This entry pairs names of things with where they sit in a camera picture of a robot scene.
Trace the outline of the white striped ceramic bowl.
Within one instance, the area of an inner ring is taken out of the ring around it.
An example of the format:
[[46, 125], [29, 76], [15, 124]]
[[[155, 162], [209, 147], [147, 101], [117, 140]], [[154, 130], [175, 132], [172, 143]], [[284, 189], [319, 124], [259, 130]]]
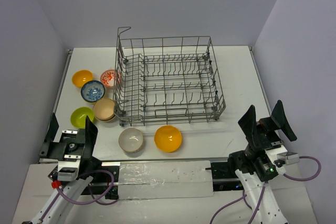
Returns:
[[123, 151], [135, 153], [139, 151], [144, 144], [143, 134], [140, 130], [133, 127], [125, 129], [120, 133], [118, 143]]

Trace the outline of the large orange plastic bowl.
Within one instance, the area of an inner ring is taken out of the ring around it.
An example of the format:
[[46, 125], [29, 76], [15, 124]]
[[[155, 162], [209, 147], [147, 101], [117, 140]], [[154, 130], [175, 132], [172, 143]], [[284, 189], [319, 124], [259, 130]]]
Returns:
[[154, 142], [157, 148], [163, 152], [175, 152], [182, 144], [182, 134], [178, 128], [164, 125], [157, 129]]

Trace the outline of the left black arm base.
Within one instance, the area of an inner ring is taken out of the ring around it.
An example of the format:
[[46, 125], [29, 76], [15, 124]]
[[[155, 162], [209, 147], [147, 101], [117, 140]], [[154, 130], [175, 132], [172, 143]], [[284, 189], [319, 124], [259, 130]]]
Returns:
[[75, 205], [88, 205], [96, 202], [100, 205], [111, 205], [119, 199], [118, 181], [119, 165], [103, 166], [102, 162], [94, 157], [91, 160], [82, 160], [80, 156], [64, 161], [80, 160], [78, 177], [71, 182], [61, 182], [57, 179], [57, 166], [49, 173], [51, 186], [56, 195]]

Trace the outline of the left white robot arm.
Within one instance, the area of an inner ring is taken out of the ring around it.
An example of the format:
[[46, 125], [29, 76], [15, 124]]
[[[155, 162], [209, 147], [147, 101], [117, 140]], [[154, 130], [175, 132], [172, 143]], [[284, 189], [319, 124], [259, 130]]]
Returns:
[[53, 113], [39, 157], [57, 161], [57, 166], [49, 174], [54, 192], [43, 209], [26, 223], [61, 223], [66, 218], [62, 214], [69, 214], [70, 202], [58, 190], [74, 201], [91, 181], [97, 181], [102, 176], [101, 161], [93, 157], [98, 129], [90, 118], [85, 116], [83, 128], [62, 131], [60, 140], [55, 142], [58, 129], [59, 124]]

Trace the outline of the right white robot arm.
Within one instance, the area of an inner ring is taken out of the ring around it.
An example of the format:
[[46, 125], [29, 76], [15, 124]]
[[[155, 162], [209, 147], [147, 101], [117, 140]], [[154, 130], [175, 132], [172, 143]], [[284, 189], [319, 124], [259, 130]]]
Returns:
[[297, 137], [285, 115], [282, 101], [277, 101], [271, 115], [257, 119], [251, 105], [238, 121], [248, 142], [242, 151], [228, 158], [228, 171], [238, 177], [253, 209], [249, 223], [287, 223], [269, 181], [285, 173], [285, 167], [299, 162], [299, 155], [289, 152], [277, 134], [281, 130], [290, 141]]

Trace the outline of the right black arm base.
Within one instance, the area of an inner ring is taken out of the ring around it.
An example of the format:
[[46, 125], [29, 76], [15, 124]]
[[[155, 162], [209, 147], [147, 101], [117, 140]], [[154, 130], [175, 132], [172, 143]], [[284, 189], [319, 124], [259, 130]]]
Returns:
[[244, 151], [231, 153], [225, 162], [211, 162], [205, 170], [212, 173], [213, 191], [242, 190], [242, 183], [235, 171], [250, 175], [254, 173], [253, 165]]

